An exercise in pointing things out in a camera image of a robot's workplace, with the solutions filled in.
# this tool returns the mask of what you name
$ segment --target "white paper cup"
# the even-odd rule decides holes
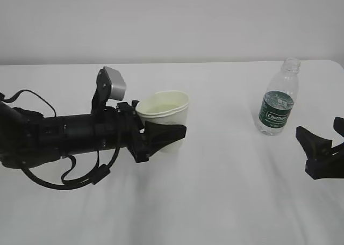
[[[140,101],[136,111],[143,124],[146,120],[158,124],[182,124],[187,121],[189,96],[181,91],[164,91],[155,93],[146,100]],[[182,145],[182,140],[176,141],[161,152],[176,152]]]

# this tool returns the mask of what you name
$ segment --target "white tablecloth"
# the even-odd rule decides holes
[[[304,172],[295,128],[343,141],[332,125],[344,116],[344,70],[333,61],[303,61],[287,126],[270,137],[253,118],[281,64],[108,65],[122,73],[128,102],[163,90],[190,95],[183,147],[142,164],[122,149],[109,176],[74,191],[49,190],[0,167],[0,244],[343,244],[344,180],[314,181]],[[60,116],[89,113],[102,66],[1,66],[0,91],[9,97],[32,89]],[[15,106],[52,116],[30,94]],[[112,153],[101,152],[102,161]],[[95,156],[78,155],[71,177],[90,170]],[[69,167],[65,159],[33,171],[58,183]]]

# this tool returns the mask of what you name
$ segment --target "plastic bottle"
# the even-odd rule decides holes
[[[257,127],[263,134],[274,136],[283,130],[297,98],[299,69],[298,59],[286,59],[281,71],[268,85],[257,121]]]

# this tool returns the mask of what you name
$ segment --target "black cable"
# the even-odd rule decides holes
[[[15,93],[11,98],[9,98],[9,99],[4,99],[5,96],[4,96],[2,93],[0,93],[0,97],[2,98],[2,99],[0,99],[0,100],[1,100],[1,102],[10,104],[10,103],[13,103],[14,101],[16,101],[16,100],[18,99],[18,97],[19,97],[22,93],[24,93],[24,92],[32,93],[32,94],[34,94],[35,96],[37,96],[38,98],[40,98],[44,103],[46,103],[46,104],[53,110],[53,112],[54,112],[54,117],[56,117],[56,111],[55,111],[54,107],[52,107],[51,104],[48,103],[46,100],[44,100],[44,98],[42,98],[40,95],[38,95],[37,93],[35,93],[35,92],[33,92],[33,91],[29,90],[29,89],[22,89],[22,90],[16,92],[16,93]]]

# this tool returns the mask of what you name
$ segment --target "cup rim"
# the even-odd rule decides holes
[[[188,98],[188,102],[185,103],[182,106],[179,106],[177,108],[173,108],[173,109],[170,109],[170,110],[164,111],[164,112],[141,113],[141,112],[139,112],[137,110],[136,110],[136,112],[138,113],[138,115],[140,115],[142,117],[145,117],[145,118],[162,118],[162,117],[170,116],[172,114],[181,112],[181,111],[185,110],[189,106],[189,101],[190,101],[189,95],[187,93],[185,93],[183,91],[179,91],[179,90],[160,91],[160,92],[154,93],[151,97],[153,97],[154,95],[157,95],[159,93],[170,93],[170,92],[177,92],[177,93],[182,93],[183,95],[186,95],[186,97]]]

